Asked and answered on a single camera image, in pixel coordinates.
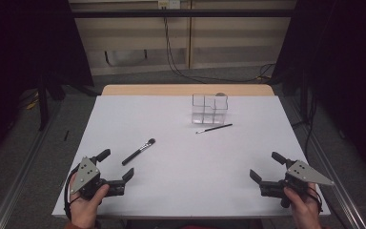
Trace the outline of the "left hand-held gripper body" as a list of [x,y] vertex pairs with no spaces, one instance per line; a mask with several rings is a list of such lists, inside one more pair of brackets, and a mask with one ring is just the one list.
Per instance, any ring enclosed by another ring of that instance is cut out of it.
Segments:
[[125,193],[126,177],[121,180],[107,181],[101,178],[101,172],[96,167],[97,162],[105,159],[104,156],[84,156],[76,170],[76,177],[71,185],[71,193],[79,193],[85,200],[91,200],[96,192],[105,184],[110,186],[107,197],[123,196]]

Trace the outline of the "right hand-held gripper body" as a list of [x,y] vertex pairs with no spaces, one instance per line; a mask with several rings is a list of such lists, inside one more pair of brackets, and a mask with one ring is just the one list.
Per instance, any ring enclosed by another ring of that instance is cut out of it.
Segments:
[[258,178],[258,186],[263,197],[280,198],[283,208],[292,203],[284,193],[284,188],[293,189],[301,197],[308,196],[309,183],[334,186],[335,183],[301,160],[278,159],[278,163],[286,166],[285,177],[280,181],[263,181]]

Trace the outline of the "black makeup brush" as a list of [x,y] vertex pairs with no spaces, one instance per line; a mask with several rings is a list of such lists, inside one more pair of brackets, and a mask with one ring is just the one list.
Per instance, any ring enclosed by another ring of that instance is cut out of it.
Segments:
[[134,153],[132,153],[130,156],[128,156],[127,158],[125,158],[122,161],[122,165],[125,166],[127,165],[129,162],[131,162],[134,158],[136,158],[139,154],[141,154],[142,152],[144,152],[146,149],[148,149],[149,147],[151,147],[154,143],[156,142],[156,140],[154,138],[149,139],[143,146],[141,146],[138,150],[136,150]]

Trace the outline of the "clear acrylic organizer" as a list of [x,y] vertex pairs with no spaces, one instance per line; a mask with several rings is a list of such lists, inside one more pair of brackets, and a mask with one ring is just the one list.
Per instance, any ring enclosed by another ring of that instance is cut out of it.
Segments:
[[193,94],[193,124],[224,124],[228,112],[228,96],[224,93]]

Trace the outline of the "person's right hand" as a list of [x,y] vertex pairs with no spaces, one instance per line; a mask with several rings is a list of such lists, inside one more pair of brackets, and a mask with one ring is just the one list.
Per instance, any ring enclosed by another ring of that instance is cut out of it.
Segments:
[[308,184],[308,196],[301,197],[289,187],[283,189],[287,198],[291,201],[291,208],[296,229],[322,229],[319,221],[318,203],[314,183]]

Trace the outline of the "person's left hand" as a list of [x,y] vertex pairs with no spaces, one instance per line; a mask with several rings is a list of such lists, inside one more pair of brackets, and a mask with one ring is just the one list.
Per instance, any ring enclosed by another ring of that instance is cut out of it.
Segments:
[[98,206],[109,189],[110,186],[108,184],[103,185],[97,190],[91,200],[81,198],[79,193],[70,194],[71,220],[69,221],[81,227],[95,225]]

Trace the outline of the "white table mat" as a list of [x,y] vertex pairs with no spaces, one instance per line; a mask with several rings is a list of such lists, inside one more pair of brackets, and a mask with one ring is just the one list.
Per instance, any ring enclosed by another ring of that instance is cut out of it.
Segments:
[[[74,160],[111,155],[98,168],[118,179],[134,168],[121,197],[105,198],[98,214],[124,219],[244,219],[290,215],[277,198],[261,196],[250,170],[281,180],[283,165],[304,154],[276,96],[231,96],[226,127],[202,134],[188,96],[104,95],[96,99]],[[127,165],[149,139],[156,142]]]

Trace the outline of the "thin black brush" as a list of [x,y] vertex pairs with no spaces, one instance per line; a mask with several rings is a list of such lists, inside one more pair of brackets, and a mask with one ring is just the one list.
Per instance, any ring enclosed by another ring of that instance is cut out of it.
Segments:
[[229,124],[225,124],[225,125],[219,125],[219,126],[216,126],[216,127],[200,130],[200,131],[197,131],[195,133],[198,135],[198,134],[202,134],[202,133],[206,133],[206,132],[209,132],[209,131],[214,131],[214,130],[218,130],[218,129],[222,129],[222,128],[226,128],[226,127],[231,127],[231,126],[233,126],[233,123],[229,123]]

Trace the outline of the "black metal stand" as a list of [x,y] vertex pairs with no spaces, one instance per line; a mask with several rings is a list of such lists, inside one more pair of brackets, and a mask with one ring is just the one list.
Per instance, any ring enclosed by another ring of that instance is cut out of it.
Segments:
[[41,75],[38,84],[38,101],[40,111],[40,127],[39,130],[43,131],[49,122],[49,107],[47,101],[47,90],[45,85],[44,76]]

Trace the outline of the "black curtain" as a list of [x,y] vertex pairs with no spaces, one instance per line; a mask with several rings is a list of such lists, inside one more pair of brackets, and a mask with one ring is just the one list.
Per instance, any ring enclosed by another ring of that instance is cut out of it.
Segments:
[[296,0],[272,82],[309,86],[366,163],[366,0]]
[[0,141],[23,91],[61,99],[66,84],[93,84],[69,0],[0,0]]

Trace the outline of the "aluminium floor rail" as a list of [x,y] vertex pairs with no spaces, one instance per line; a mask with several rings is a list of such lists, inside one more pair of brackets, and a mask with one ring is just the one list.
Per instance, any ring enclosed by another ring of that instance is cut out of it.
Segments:
[[364,222],[362,215],[357,209],[355,202],[352,200],[340,177],[336,173],[335,167],[327,157],[326,152],[323,150],[322,145],[313,132],[313,129],[309,126],[303,126],[303,130],[306,134],[305,145],[303,148],[305,157],[307,157],[307,160],[311,162],[312,156],[314,156],[317,159],[319,166],[335,183],[332,187],[332,191],[334,192],[337,202],[340,204],[343,213],[350,223],[351,228],[366,229],[366,223]]
[[28,150],[25,162],[22,164],[20,171],[17,173],[13,182],[10,184],[10,188],[5,195],[5,198],[0,204],[0,229],[5,229],[8,224],[10,216],[12,215],[12,212],[24,188],[27,177],[29,176],[31,166],[33,165],[36,157],[39,154],[46,135],[51,128],[51,124],[56,119],[59,113],[61,105],[61,102],[57,102],[50,109],[51,117],[48,119],[47,124],[45,125],[43,130],[38,131],[35,135],[35,138],[33,139],[33,142]]

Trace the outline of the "white wall outlet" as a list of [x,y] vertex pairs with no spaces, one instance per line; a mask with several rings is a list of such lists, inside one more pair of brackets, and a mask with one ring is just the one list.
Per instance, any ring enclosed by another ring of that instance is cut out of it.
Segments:
[[157,4],[161,10],[179,10],[181,8],[180,0],[157,0]]

